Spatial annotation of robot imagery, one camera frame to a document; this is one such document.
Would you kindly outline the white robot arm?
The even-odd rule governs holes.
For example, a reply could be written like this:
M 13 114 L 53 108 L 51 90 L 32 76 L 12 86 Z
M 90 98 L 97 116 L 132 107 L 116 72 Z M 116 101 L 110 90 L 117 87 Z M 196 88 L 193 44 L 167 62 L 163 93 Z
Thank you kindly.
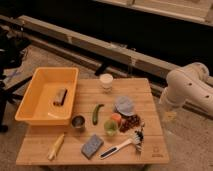
M 200 62 L 171 70 L 166 76 L 167 86 L 159 103 L 166 111 L 173 111 L 182 107 L 186 100 L 191 100 L 213 114 L 213 87 L 206 83 L 208 77 L 207 66 Z

